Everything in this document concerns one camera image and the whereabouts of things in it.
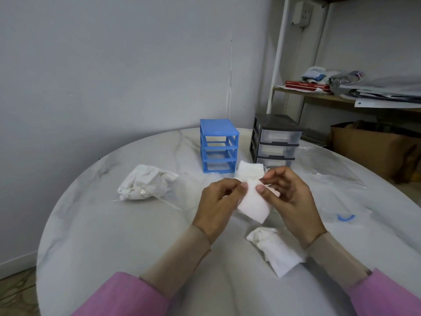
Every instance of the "beige sleeve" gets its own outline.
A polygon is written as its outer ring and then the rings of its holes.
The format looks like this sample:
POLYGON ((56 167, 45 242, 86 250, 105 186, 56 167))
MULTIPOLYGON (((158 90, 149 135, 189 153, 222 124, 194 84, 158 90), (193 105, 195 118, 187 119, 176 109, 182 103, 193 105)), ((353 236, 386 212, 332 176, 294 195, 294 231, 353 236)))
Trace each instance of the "beige sleeve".
POLYGON ((171 298, 210 251, 206 235, 191 225, 140 278, 171 298))
POLYGON ((361 282, 371 272, 352 256, 329 232, 321 235, 307 253, 322 266, 343 289, 361 282))

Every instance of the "electrical outlet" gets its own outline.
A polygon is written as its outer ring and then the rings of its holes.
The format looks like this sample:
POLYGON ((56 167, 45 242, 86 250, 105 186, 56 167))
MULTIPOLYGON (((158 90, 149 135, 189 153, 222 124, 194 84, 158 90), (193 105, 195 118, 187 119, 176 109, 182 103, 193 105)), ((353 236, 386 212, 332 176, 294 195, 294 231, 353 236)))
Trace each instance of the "electrical outlet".
POLYGON ((292 18, 292 25, 300 28, 306 28, 310 25, 310 19, 312 17, 313 6, 304 1, 297 2, 294 8, 294 14, 292 18))

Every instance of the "hand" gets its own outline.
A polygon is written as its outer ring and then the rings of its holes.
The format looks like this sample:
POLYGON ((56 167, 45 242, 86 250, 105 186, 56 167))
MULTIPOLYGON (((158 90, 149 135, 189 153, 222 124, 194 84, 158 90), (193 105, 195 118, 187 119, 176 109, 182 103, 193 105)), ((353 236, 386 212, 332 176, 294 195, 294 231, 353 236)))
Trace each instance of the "hand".
POLYGON ((289 167, 269 170, 260 181, 279 191, 277 197, 263 185, 257 192, 281 214, 285 225, 303 248, 327 232, 320 219, 310 188, 289 167))
POLYGON ((192 225, 205 233, 211 245, 224 231, 246 192, 247 183, 235 179, 222 179, 203 190, 192 225))

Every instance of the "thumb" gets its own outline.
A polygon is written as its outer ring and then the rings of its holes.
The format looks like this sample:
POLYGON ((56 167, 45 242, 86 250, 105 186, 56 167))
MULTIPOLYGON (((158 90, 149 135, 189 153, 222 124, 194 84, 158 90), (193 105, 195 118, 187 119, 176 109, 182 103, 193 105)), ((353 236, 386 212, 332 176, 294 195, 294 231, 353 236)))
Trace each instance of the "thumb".
POLYGON ((237 208, 239 202, 244 198, 247 193, 247 183, 241 183, 237 186, 229 196, 224 197, 222 201, 225 203, 225 207, 230 210, 237 208))
POLYGON ((283 216, 286 213, 289 204, 287 202, 282 201, 266 186, 257 185, 256 191, 257 193, 260 194, 261 197, 263 197, 263 199, 266 202, 273 205, 273 207, 277 209, 277 211, 279 212, 279 214, 281 214, 281 216, 283 216))

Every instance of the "pink sleeve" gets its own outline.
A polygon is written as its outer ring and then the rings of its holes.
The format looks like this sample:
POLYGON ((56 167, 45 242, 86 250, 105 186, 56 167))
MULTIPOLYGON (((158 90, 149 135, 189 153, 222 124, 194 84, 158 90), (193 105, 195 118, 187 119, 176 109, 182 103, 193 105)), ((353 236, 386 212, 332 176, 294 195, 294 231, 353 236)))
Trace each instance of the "pink sleeve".
POLYGON ((163 316, 169 300, 145 281, 115 273, 72 316, 163 316))
POLYGON ((348 293, 358 316, 421 315, 421 300, 377 269, 348 293))

